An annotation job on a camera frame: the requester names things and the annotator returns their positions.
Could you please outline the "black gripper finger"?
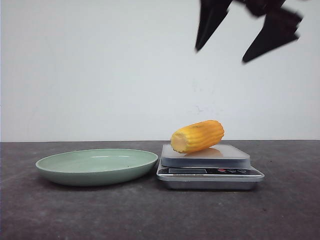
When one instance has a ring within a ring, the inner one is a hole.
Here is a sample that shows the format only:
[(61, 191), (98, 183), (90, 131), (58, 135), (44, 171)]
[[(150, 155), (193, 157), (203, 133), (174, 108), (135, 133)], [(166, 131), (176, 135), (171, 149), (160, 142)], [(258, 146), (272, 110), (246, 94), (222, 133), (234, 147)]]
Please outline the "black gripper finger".
[(263, 27), (242, 57), (248, 63), (272, 50), (297, 41), (296, 33), (303, 16), (298, 12), (279, 7), (265, 15)]
[(200, 16), (195, 42), (199, 52), (228, 14), (231, 0), (201, 0)]

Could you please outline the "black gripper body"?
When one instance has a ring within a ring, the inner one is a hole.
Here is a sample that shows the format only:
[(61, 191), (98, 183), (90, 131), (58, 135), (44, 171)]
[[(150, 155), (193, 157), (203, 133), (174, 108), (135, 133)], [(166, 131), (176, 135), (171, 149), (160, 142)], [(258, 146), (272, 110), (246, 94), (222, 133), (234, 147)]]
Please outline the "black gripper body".
[(281, 8), (285, 0), (237, 0), (255, 17), (266, 15), (274, 9)]

